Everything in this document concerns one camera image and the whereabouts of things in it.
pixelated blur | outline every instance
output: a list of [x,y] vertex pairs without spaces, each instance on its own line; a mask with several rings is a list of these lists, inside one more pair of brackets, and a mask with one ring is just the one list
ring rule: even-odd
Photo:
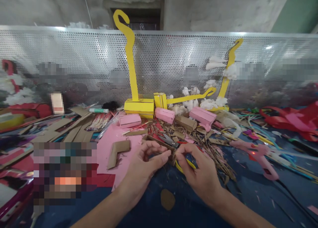
[[95,142],[34,143],[35,212],[72,205],[81,192],[97,187],[96,148]]

cardboard strip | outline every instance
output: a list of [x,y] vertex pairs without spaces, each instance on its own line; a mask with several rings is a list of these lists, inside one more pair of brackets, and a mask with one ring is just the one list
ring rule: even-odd
[[117,154],[120,152],[126,152],[130,150],[130,140],[124,140],[113,143],[113,148],[108,160],[107,169],[116,167]]

pink glue gun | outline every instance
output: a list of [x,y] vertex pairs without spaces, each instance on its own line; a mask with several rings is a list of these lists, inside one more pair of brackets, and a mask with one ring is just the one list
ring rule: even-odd
[[275,181],[279,179],[277,172],[264,156],[267,155],[270,151],[268,146],[264,144],[255,145],[253,143],[245,141],[231,141],[230,145],[235,148],[241,149],[252,156],[261,165],[265,172],[264,177],[266,177],[268,180]]

finger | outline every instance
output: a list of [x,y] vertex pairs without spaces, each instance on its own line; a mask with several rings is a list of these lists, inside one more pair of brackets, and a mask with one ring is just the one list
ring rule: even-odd
[[194,170],[188,164],[188,161],[186,160],[185,156],[182,153],[177,153],[177,152],[176,152],[176,159],[178,160],[178,164],[182,168],[183,173],[186,179],[188,180],[188,182],[191,183],[195,179]]
[[178,156],[178,154],[184,153],[190,153],[195,158],[198,167],[200,167],[200,165],[202,165],[203,161],[206,159],[205,155],[198,149],[195,144],[192,143],[181,144],[176,151],[176,156]]
[[164,146],[160,146],[160,147],[151,147],[149,148],[147,151],[146,151],[146,154],[149,156],[149,155],[152,155],[156,152],[165,152],[167,151],[168,149]]
[[161,168],[163,165],[165,165],[168,161],[169,156],[171,155],[171,150],[167,150],[163,152],[160,155],[154,156],[151,158],[148,162],[150,165],[149,170],[151,172]]
[[160,144],[158,144],[156,141],[147,140],[139,147],[137,153],[140,155],[141,158],[143,158],[146,151],[152,147],[160,147]]

electrical cord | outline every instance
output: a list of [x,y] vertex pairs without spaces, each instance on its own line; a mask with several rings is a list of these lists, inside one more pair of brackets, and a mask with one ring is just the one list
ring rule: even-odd
[[290,196],[295,200],[295,202],[302,208],[302,210],[310,216],[310,218],[315,222],[314,224],[317,225],[318,221],[306,210],[306,208],[303,207],[303,205],[297,200],[297,198],[292,194],[292,192],[287,188],[287,186],[281,181],[281,180],[276,180],[285,190],[290,194]]

